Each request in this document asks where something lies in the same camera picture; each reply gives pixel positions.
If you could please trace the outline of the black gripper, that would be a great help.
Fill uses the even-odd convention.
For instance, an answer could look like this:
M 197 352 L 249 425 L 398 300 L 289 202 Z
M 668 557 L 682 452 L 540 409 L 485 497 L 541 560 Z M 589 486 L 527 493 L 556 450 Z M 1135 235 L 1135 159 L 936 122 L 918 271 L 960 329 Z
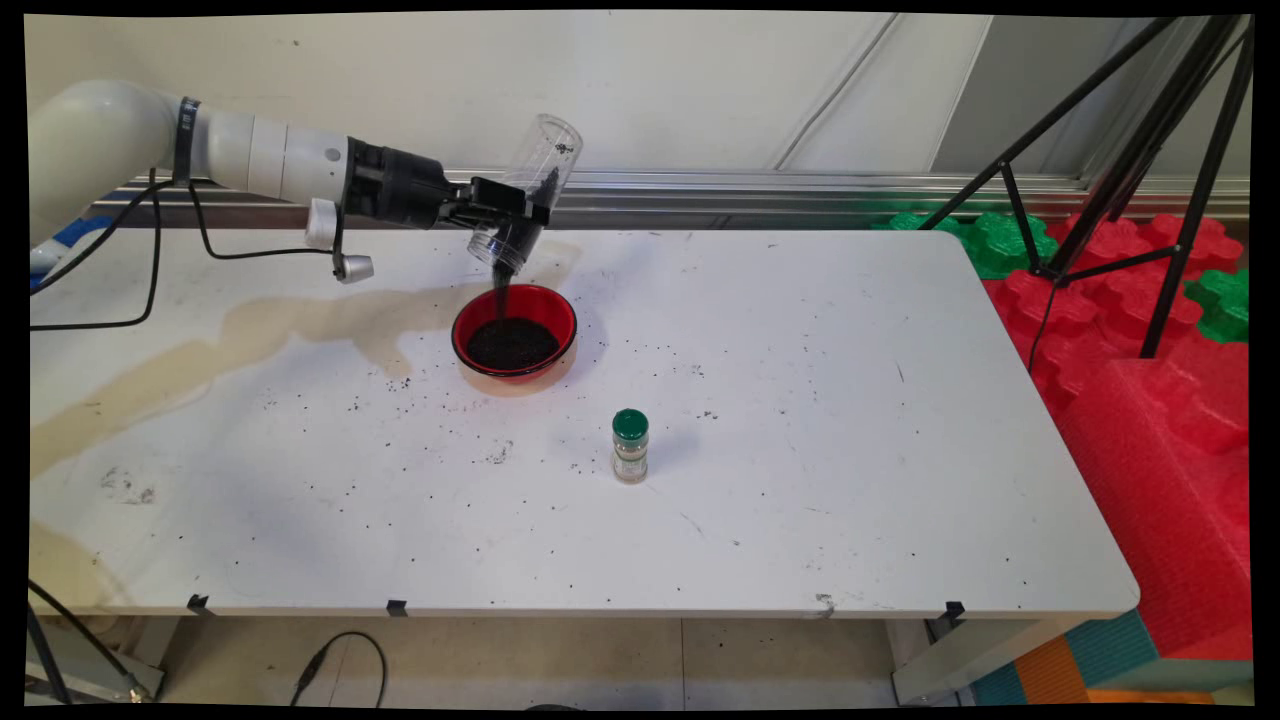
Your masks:
M 550 209 L 524 190 L 474 177 L 465 192 L 465 219 L 453 217 L 460 187 L 430 158 L 358 138 L 348 140 L 346 213 L 392 225 L 430 231 L 550 223 Z

